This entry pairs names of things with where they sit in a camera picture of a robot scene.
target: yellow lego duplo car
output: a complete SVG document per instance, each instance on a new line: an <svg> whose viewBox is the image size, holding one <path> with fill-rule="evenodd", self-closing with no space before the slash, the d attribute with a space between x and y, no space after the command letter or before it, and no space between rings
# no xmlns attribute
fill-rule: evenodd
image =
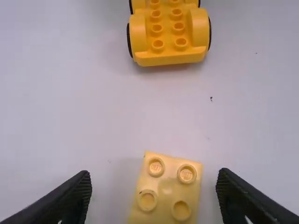
<svg viewBox="0 0 299 224"><path fill-rule="evenodd" d="M211 22L199 0L130 0L128 49L140 66L202 61Z"/></svg>
<svg viewBox="0 0 299 224"><path fill-rule="evenodd" d="M196 224L201 163L146 152L128 224Z"/></svg>

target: yellow lego brick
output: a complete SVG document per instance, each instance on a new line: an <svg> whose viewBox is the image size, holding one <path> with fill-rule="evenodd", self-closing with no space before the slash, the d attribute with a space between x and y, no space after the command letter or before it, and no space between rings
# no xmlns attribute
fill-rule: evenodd
<svg viewBox="0 0 299 224"><path fill-rule="evenodd" d="M140 66L194 63L211 42L207 11L198 0L132 0L127 28L131 56Z"/></svg>
<svg viewBox="0 0 299 224"><path fill-rule="evenodd" d="M128 224L196 224L201 163L146 152Z"/></svg>

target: ridged rubber texture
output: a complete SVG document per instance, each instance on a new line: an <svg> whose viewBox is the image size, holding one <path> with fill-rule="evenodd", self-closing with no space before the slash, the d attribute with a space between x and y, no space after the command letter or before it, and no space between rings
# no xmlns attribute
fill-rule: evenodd
<svg viewBox="0 0 299 224"><path fill-rule="evenodd" d="M216 192L224 224L299 224L299 217L227 168L219 171Z"/></svg>
<svg viewBox="0 0 299 224"><path fill-rule="evenodd" d="M128 50L131 58L133 58L132 47L131 47L131 39L130 39L130 25L127 24L127 42L128 42Z"/></svg>
<svg viewBox="0 0 299 224"><path fill-rule="evenodd" d="M0 224L84 224L91 195L90 174L81 171Z"/></svg>
<svg viewBox="0 0 299 224"><path fill-rule="evenodd" d="M210 50L210 47L211 47L211 41L212 41L212 25L211 25L210 17L209 17L209 27L210 27L210 39L209 39L209 47L208 47L207 50Z"/></svg>

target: lego duplo wheel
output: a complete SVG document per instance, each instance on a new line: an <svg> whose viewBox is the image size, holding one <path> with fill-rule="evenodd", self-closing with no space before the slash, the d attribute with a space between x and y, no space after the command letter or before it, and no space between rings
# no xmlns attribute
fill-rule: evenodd
<svg viewBox="0 0 299 224"><path fill-rule="evenodd" d="M207 11L203 8L194 8L187 14L187 24L191 30L191 39L194 47L206 46L211 43L211 23Z"/></svg>
<svg viewBox="0 0 299 224"><path fill-rule="evenodd" d="M146 26L143 14L135 14L130 17L127 25L127 40L129 52L133 59L135 59L135 52L147 51Z"/></svg>
<svg viewBox="0 0 299 224"><path fill-rule="evenodd" d="M132 0L129 0L129 7L130 7L130 13L133 15L133 7L132 7Z"/></svg>
<svg viewBox="0 0 299 224"><path fill-rule="evenodd" d="M211 25L210 17L209 17L209 28L210 28L210 38L209 38L209 47L208 47L207 50L210 49L210 47L211 47L211 41L212 41L212 25Z"/></svg>
<svg viewBox="0 0 299 224"><path fill-rule="evenodd" d="M131 38L130 38L130 25L127 24L127 42L128 42L128 50L131 58L133 58L132 48L131 48Z"/></svg>

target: lego stud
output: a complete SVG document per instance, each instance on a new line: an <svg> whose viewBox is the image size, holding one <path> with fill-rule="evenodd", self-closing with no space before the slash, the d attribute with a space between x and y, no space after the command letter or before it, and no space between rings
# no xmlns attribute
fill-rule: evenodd
<svg viewBox="0 0 299 224"><path fill-rule="evenodd" d="M171 213L177 221L183 222L183 221L186 221L190 217L191 209L187 202L178 201L178 202L174 203L174 205L171 209Z"/></svg>
<svg viewBox="0 0 299 224"><path fill-rule="evenodd" d="M185 38L178 38L174 45L177 50L185 50L188 46L188 41Z"/></svg>
<svg viewBox="0 0 299 224"><path fill-rule="evenodd" d="M168 4L171 7L177 6L181 1L180 0L168 0Z"/></svg>
<svg viewBox="0 0 299 224"><path fill-rule="evenodd" d="M157 206L157 194L153 190L142 190L138 194L137 202L142 211L152 211Z"/></svg>
<svg viewBox="0 0 299 224"><path fill-rule="evenodd" d="M196 170L189 164L184 164L178 168L178 180L183 184L191 184L196 179Z"/></svg>
<svg viewBox="0 0 299 224"><path fill-rule="evenodd" d="M160 7L160 0L150 0L150 7L156 9Z"/></svg>
<svg viewBox="0 0 299 224"><path fill-rule="evenodd" d="M160 36L162 34L162 26L160 24L154 24L151 29L153 36Z"/></svg>
<svg viewBox="0 0 299 224"><path fill-rule="evenodd" d="M148 164L148 172L152 177L160 177L165 171L164 162L160 158L152 158Z"/></svg>
<svg viewBox="0 0 299 224"><path fill-rule="evenodd" d="M150 19L153 22L158 22L161 19L161 11L160 10L154 10L152 11L152 13L150 14Z"/></svg>
<svg viewBox="0 0 299 224"><path fill-rule="evenodd" d="M164 43L161 40L155 40L152 45L151 48L153 51L155 52L161 52L164 50Z"/></svg>
<svg viewBox="0 0 299 224"><path fill-rule="evenodd" d="M180 20L183 17L183 12L181 9L175 8L171 11L169 16L172 20Z"/></svg>
<svg viewBox="0 0 299 224"><path fill-rule="evenodd" d="M185 25L182 22L176 22L172 27L172 31L174 34L181 35L185 31Z"/></svg>

